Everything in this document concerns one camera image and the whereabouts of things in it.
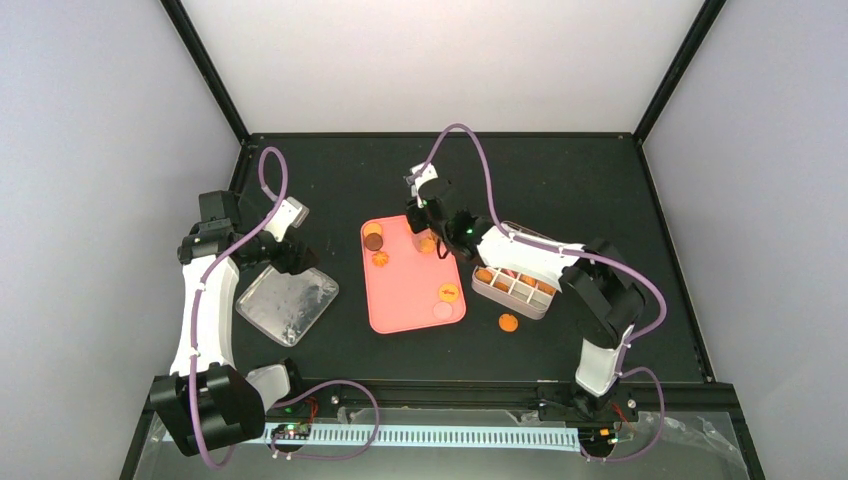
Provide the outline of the white divided cookie tin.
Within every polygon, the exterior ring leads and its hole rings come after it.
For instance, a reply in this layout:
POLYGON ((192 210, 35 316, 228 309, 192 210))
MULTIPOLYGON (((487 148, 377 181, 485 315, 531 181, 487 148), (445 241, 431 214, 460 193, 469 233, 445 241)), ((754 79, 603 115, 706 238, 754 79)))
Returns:
POLYGON ((556 295, 558 271, 545 263, 553 257, 550 251, 522 243, 520 238, 550 241, 508 222, 493 227, 482 236, 483 264, 474 268, 471 285, 483 297, 539 320, 556 295))

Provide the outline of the dark chocolate round cookie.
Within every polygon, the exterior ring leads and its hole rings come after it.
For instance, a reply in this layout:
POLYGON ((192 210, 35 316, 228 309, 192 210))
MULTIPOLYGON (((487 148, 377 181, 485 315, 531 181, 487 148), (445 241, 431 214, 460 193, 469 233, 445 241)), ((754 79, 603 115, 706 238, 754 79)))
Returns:
POLYGON ((372 252, 378 252, 383 247, 383 237, 380 233, 371 232, 364 236, 363 245, 364 247, 372 252))

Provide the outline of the pink cookie tray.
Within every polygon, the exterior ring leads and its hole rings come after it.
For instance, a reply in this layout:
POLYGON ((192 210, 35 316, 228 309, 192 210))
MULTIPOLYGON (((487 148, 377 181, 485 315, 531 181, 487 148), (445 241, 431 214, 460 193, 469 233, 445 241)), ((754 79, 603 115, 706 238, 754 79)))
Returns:
POLYGON ((363 270, 366 288, 368 319, 371 328, 383 335, 454 324, 462 320, 467 311, 461 277, 455 258, 441 258, 437 249, 432 254, 421 254, 413 246, 412 232, 403 215, 365 221, 360 229, 363 270), (371 261, 374 252, 363 245, 362 229, 367 222, 382 225, 383 247, 390 256, 382 268, 371 261), (461 298, 450 303, 453 315, 450 320, 438 320, 433 307, 442 302, 438 289, 444 283, 456 284, 461 298))

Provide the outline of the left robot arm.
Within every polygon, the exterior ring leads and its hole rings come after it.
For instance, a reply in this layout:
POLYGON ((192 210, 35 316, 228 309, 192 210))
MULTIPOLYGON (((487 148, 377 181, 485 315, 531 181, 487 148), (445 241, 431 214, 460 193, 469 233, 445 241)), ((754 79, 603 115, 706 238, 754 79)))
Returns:
POLYGON ((153 383, 149 401, 183 455, 220 469, 237 444, 263 433, 267 411, 292 383, 284 361, 246 375, 235 366, 232 320, 240 273, 270 266, 298 275, 318 259, 291 232, 308 214, 293 197, 276 198, 251 230, 244 228, 233 192, 205 193, 199 207, 199 222, 177 250, 185 287, 177 352, 168 375, 153 383))

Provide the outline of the base circuit board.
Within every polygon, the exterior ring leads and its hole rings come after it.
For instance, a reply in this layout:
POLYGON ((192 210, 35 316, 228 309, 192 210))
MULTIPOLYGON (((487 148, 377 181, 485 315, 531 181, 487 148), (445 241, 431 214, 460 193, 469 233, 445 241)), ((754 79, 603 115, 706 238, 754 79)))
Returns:
POLYGON ((310 423, 281 423, 270 431, 270 440, 275 442, 305 442, 312 431, 310 423))
POLYGON ((585 446, 588 445, 616 445, 633 439, 632 433, 622 433, 615 428, 581 428, 578 430, 578 439, 585 446))

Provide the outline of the pink round cookie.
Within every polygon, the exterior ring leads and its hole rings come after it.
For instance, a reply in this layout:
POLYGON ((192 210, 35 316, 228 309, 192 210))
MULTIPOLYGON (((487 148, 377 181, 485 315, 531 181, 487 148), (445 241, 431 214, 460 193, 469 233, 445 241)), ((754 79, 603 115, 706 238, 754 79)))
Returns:
POLYGON ((453 315, 453 308, 448 302, 438 302, 434 305, 432 312, 438 320, 450 320, 453 315))

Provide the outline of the clear plastic tin lid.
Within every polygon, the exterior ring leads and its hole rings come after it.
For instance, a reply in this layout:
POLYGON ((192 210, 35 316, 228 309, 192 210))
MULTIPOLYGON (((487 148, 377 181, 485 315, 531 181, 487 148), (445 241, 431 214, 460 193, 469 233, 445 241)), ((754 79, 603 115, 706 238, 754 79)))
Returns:
POLYGON ((235 310, 267 337, 292 348, 338 293, 338 283, 317 268, 292 275, 269 266, 239 297, 235 310))

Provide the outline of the dotted cracker beside chocolate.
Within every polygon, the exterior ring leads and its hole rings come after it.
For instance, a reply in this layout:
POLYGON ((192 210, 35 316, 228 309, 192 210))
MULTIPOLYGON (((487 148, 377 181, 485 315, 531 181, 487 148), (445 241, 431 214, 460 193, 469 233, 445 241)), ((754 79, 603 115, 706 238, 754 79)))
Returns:
POLYGON ((382 235, 383 229, 379 222, 367 222, 362 229, 362 235, 368 237, 370 235, 382 235))

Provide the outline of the red marked dotted cracker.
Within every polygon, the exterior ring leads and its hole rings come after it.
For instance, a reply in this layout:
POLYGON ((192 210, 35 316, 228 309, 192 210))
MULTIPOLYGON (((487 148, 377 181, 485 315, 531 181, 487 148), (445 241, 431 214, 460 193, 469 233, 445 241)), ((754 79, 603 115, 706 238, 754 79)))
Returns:
POLYGON ((461 290, 456 284, 444 283, 438 289, 438 296, 442 302, 453 303, 461 298, 461 290))

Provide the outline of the metal serving tongs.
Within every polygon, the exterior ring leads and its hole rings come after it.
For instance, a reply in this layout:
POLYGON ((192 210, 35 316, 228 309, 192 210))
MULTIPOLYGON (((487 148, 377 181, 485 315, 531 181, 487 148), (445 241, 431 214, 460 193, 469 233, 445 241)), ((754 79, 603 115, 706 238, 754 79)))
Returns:
POLYGON ((432 254, 436 251, 437 237, 429 230, 412 234, 414 248, 421 254, 432 254))

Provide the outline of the right base circuit board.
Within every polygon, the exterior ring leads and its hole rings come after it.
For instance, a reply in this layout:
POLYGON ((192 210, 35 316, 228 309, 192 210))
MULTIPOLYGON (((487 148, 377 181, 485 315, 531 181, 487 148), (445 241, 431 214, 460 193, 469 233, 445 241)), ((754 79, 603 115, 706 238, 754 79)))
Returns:
POLYGON ((578 430, 578 439, 585 446, 588 445, 616 445, 633 439, 632 433, 622 433, 615 428, 581 428, 578 430))

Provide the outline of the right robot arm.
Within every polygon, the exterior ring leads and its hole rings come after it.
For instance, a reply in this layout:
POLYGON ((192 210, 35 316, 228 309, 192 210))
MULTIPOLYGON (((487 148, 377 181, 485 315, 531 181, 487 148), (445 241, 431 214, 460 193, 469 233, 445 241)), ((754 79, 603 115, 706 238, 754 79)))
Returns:
POLYGON ((626 338, 646 299, 621 262, 605 256, 600 242, 562 244, 529 235, 485 215, 473 214, 452 183, 407 177, 407 220, 415 233, 431 231, 459 260, 529 276, 562 293, 582 336, 572 410, 593 419, 610 404, 626 338))

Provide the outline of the left base circuit board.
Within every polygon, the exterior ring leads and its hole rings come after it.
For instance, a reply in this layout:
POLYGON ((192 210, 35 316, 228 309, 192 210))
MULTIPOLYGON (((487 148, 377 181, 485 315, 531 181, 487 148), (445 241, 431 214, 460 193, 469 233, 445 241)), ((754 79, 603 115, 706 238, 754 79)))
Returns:
POLYGON ((310 423, 281 423, 270 431, 270 440, 275 442, 305 442, 312 431, 310 423))

